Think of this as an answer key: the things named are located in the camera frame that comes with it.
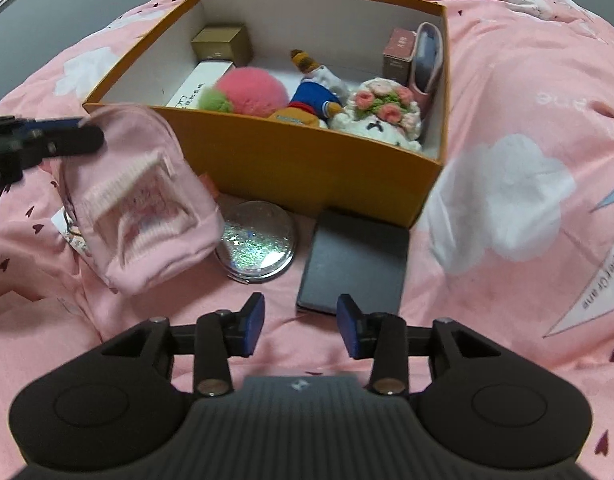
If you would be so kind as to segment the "gold glitter box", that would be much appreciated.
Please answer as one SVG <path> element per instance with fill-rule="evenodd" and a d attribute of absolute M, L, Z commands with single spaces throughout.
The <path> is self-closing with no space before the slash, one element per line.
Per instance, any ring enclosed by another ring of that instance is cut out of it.
<path fill-rule="evenodd" d="M 254 58 L 249 31 L 245 25 L 208 25 L 192 40 L 199 61 L 229 61 L 246 66 Z"/>

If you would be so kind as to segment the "pink green pompom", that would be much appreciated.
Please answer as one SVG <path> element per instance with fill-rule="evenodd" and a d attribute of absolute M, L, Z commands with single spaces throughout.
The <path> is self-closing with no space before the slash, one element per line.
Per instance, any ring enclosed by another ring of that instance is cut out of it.
<path fill-rule="evenodd" d="M 201 91 L 198 110 L 267 118 L 286 107 L 285 85 L 267 70 L 238 67 L 228 70 L 211 87 Z"/>

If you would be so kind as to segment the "blue orange plush doll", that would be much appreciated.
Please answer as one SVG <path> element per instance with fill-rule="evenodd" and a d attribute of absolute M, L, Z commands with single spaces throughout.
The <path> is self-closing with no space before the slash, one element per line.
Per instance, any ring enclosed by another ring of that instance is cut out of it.
<path fill-rule="evenodd" d="M 349 98 L 347 84 L 304 50 L 292 50 L 291 61 L 301 73 L 301 82 L 289 104 L 273 112 L 269 119 L 328 129 L 331 120 L 343 112 Z"/>

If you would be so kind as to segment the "dark grey box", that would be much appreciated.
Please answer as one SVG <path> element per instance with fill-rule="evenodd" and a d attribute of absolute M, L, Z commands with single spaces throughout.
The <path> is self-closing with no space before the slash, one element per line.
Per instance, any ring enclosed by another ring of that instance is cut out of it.
<path fill-rule="evenodd" d="M 319 214 L 296 304 L 328 315 L 347 294 L 361 312 L 399 311 L 410 233 L 402 226 L 330 208 Z"/>

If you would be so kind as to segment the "white paper tag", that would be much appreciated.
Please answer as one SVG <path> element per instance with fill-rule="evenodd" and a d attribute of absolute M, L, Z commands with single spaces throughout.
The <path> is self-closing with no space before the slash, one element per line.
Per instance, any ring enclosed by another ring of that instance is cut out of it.
<path fill-rule="evenodd" d="M 82 258 L 88 258 L 90 252 L 80 229 L 73 222 L 64 208 L 61 208 L 51 217 L 53 226 L 64 238 L 65 242 L 72 247 Z"/>

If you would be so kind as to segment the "glitter round compact mirror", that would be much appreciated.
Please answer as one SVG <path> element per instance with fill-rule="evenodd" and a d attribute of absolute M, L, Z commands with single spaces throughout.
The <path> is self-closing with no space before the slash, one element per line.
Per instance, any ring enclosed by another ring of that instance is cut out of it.
<path fill-rule="evenodd" d="M 215 255 L 231 280 L 265 283 L 292 264 L 298 236 L 292 217 L 264 200 L 229 205 L 225 227 Z"/>

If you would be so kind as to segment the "pink mini backpack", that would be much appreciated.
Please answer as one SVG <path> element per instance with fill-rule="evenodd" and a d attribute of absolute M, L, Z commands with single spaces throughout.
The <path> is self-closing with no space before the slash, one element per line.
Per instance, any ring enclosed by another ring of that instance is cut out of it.
<path fill-rule="evenodd" d="M 160 114 L 112 105 L 82 124 L 100 128 L 104 144 L 61 160 L 60 193 L 92 270 L 109 288 L 141 294 L 214 252 L 220 209 Z"/>

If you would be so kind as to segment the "orange cardboard box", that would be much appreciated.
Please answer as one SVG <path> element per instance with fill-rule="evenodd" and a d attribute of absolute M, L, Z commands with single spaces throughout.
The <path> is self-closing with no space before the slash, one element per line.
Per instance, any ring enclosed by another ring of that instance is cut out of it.
<path fill-rule="evenodd" d="M 295 89 L 292 50 L 306 51 L 357 86 L 380 75 L 395 29 L 426 22 L 445 28 L 445 7 L 425 0 L 185 0 L 116 63 L 84 107 L 153 108 L 177 134 L 189 165 L 222 193 L 267 200 L 305 216 L 339 207 L 412 226 L 445 162 L 447 78 L 439 81 L 416 153 L 352 133 L 181 110 L 169 101 L 194 70 L 191 42 L 207 26 L 244 26 L 253 64 Z"/>

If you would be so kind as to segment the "pink cloud duvet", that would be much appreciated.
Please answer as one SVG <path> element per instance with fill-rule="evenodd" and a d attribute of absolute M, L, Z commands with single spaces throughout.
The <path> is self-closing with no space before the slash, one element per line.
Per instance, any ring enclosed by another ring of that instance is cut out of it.
<path fill-rule="evenodd" d="M 75 42 L 0 115 L 82 114 L 120 57 L 181 0 L 151 0 Z M 614 478 L 614 28 L 572 0 L 432 0 L 447 10 L 447 164 L 410 243 L 400 312 L 449 316 L 577 386 L 593 410 L 580 462 Z M 8 428 L 39 376 L 150 318 L 235 309 L 249 286 L 206 259 L 126 298 L 52 224 L 58 165 L 0 199 L 0 479 L 24 462 Z"/>

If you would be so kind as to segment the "white crochet flower sheep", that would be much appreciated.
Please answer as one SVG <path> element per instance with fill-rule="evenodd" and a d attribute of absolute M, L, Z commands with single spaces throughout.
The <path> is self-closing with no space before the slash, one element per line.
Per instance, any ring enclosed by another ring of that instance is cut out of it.
<path fill-rule="evenodd" d="M 362 82 L 329 120 L 329 128 L 413 153 L 421 151 L 421 108 L 409 88 L 390 79 Z"/>

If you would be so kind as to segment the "pink card wallet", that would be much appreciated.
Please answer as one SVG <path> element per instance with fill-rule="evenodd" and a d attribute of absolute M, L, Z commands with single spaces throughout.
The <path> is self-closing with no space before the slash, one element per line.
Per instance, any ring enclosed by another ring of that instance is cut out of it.
<path fill-rule="evenodd" d="M 444 41 L 432 23 L 422 23 L 415 33 L 409 89 L 424 117 L 432 104 L 439 76 L 444 66 Z"/>

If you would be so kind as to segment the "picture card box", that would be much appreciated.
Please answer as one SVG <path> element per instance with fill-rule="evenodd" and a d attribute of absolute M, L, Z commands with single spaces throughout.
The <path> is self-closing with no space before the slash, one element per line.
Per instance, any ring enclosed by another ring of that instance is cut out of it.
<path fill-rule="evenodd" d="M 407 86 L 411 74 L 417 34 L 396 27 L 383 50 L 382 77 Z"/>

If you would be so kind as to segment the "white rectangular box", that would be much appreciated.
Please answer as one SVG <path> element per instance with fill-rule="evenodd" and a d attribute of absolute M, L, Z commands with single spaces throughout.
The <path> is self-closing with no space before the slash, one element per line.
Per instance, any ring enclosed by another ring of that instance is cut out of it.
<path fill-rule="evenodd" d="M 230 61 L 202 61 L 169 99 L 166 107 L 196 108 L 200 95 L 205 88 L 211 88 L 217 80 L 232 70 L 234 65 Z"/>

